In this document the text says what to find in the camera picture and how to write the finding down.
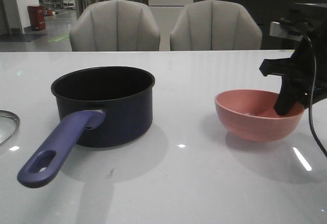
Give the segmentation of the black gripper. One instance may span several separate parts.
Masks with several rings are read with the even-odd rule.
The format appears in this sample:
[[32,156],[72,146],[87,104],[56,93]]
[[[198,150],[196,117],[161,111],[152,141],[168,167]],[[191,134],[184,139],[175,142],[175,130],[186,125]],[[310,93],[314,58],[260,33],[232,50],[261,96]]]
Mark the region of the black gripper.
[[259,70],[264,76],[281,76],[274,110],[288,114],[296,102],[303,106],[326,99],[326,24],[303,34],[289,58],[264,59]]

